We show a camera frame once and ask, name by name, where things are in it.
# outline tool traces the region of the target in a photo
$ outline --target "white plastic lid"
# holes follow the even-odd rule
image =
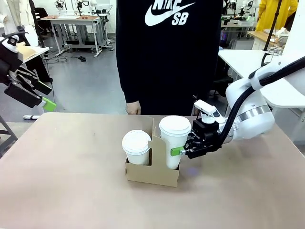
[[[188,135],[192,130],[190,121],[182,116],[167,116],[159,124],[162,132],[169,136],[181,137]]]
[[[130,155],[141,155],[149,150],[151,137],[143,130],[129,131],[122,140],[123,150]]]

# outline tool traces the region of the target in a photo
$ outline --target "yellow jacket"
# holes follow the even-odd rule
[[[259,4],[259,21],[256,27],[256,31],[262,31],[264,29],[270,29],[272,22],[275,18],[275,12],[277,9],[279,0],[262,0]],[[285,26],[287,18],[296,12],[298,2],[297,0],[282,0],[279,15],[276,21],[276,29],[279,30]]]

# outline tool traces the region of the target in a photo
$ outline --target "short white cup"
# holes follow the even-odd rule
[[[181,155],[172,156],[171,149],[185,145],[192,125],[187,118],[172,115],[163,118],[159,128],[161,139],[166,143],[166,165],[171,169],[176,169],[180,163]]]
[[[129,163],[147,166],[149,163],[148,141],[151,137],[143,130],[129,131],[122,140],[123,150]]]

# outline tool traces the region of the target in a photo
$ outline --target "nike logo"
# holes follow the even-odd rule
[[[177,13],[177,12],[179,12],[179,11],[181,11],[181,10],[183,10],[183,9],[193,5],[193,4],[195,4],[195,2],[191,3],[191,4],[188,4],[188,5],[185,5],[185,6],[182,6],[182,7],[177,6],[173,10],[167,11],[167,12],[165,12],[163,14],[160,14],[160,15],[153,15],[153,13],[152,13],[153,5],[151,5],[150,8],[148,9],[146,15],[145,15],[145,23],[148,26],[157,25],[157,24],[161,23],[162,21],[168,19],[169,17],[171,17],[175,13]]]

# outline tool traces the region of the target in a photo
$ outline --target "white coat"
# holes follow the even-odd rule
[[[14,23],[13,16],[10,12],[10,8],[8,6],[7,1],[13,1],[13,0],[0,0],[0,23],[4,24],[4,30],[6,34],[17,32],[17,26]],[[21,25],[31,25],[35,26],[34,19],[31,13],[31,7],[28,0],[19,0],[20,3],[20,19],[21,19]]]

